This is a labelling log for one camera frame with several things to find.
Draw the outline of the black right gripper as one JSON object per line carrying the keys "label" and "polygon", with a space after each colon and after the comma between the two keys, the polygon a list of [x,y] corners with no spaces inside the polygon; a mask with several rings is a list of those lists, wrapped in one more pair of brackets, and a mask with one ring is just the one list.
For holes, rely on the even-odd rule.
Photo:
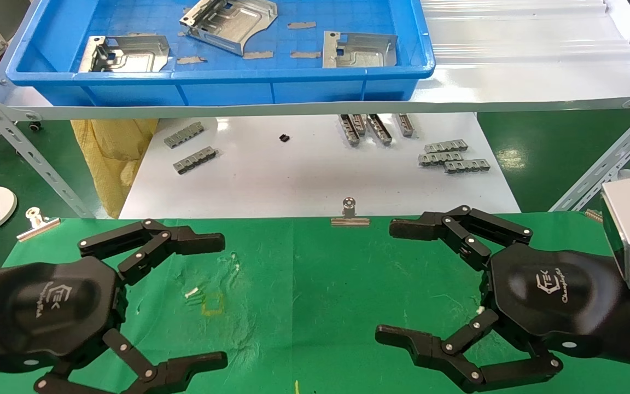
{"label": "black right gripper", "polygon": [[[395,239],[442,240],[475,271],[487,271],[485,310],[446,340],[378,325],[376,342],[409,352],[413,364],[442,372],[463,392],[487,392],[549,381],[563,369],[551,351],[602,357],[604,330],[622,296],[610,257],[575,250],[536,250],[532,230],[467,205],[390,222]],[[481,239],[507,247],[492,256]],[[494,329],[529,358],[478,367],[465,352]]]}

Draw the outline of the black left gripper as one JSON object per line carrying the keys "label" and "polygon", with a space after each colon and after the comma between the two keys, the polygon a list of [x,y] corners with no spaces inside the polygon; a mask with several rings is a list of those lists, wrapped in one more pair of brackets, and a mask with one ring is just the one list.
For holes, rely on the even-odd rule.
{"label": "black left gripper", "polygon": [[127,305],[118,273],[94,257],[0,269],[0,372],[55,365],[35,383],[35,392],[107,393],[68,377],[109,348],[137,375],[122,393],[178,393],[195,374],[228,366],[223,351],[152,365],[118,331]]}

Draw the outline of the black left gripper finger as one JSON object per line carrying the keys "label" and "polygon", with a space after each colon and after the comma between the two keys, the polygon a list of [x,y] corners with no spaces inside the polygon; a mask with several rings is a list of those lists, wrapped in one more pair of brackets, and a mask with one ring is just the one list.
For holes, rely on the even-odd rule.
{"label": "black left gripper finger", "polygon": [[104,260],[133,251],[118,264],[118,275],[125,285],[135,285],[173,254],[217,253],[225,249],[223,234],[195,234],[189,226],[168,227],[154,219],[108,230],[78,243],[81,257]]}

